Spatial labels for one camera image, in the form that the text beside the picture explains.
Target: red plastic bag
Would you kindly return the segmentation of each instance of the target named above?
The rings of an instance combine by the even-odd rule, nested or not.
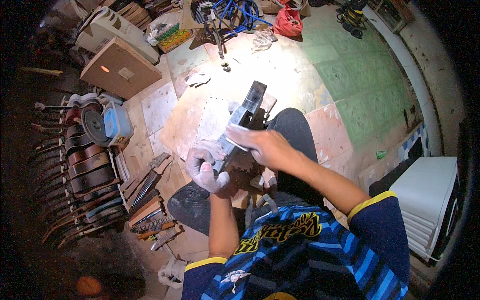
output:
[[[283,36],[299,36],[303,29],[300,12],[285,5],[276,15],[273,32]]]

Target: person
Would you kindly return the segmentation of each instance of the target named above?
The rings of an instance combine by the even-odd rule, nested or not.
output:
[[[296,109],[281,111],[266,130],[229,125],[226,135],[278,172],[278,209],[256,208],[239,239],[232,182],[226,172],[215,176],[212,170],[225,152],[213,142],[190,149],[185,166],[192,182],[172,196],[168,209],[209,235],[209,255],[185,268],[182,299],[404,297],[409,250],[394,192],[370,198],[320,166],[310,127]],[[348,216],[350,230],[323,205],[324,196]]]

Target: grinding wheel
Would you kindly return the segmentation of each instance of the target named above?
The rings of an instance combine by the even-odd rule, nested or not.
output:
[[[92,142],[99,146],[108,147],[112,139],[105,135],[105,124],[103,123],[102,115],[94,110],[84,109],[82,111],[82,125]]]

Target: black pants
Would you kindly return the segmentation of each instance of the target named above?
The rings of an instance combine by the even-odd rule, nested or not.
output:
[[[281,111],[267,124],[267,130],[281,133],[290,145],[304,153],[309,159],[318,163],[312,131],[302,112],[298,109],[287,108]],[[210,229],[210,202],[209,192],[199,187],[195,182],[178,190],[168,201],[168,211],[181,223],[208,235]],[[275,203],[280,206],[316,205],[324,207],[323,196],[307,183],[287,173],[278,172]],[[240,233],[245,230],[244,209],[234,207]],[[269,205],[254,209],[252,220],[267,214]]]

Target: hand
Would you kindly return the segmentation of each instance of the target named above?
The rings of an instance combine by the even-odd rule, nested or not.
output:
[[[212,164],[216,160],[224,160],[226,156],[227,153],[219,143],[201,140],[188,151],[185,171],[200,187],[210,193],[219,192],[227,185],[230,177],[227,172],[215,177]]]
[[[272,170],[287,171],[297,151],[274,130],[249,130],[241,126],[227,126],[226,136],[240,146],[250,149],[253,158]]]

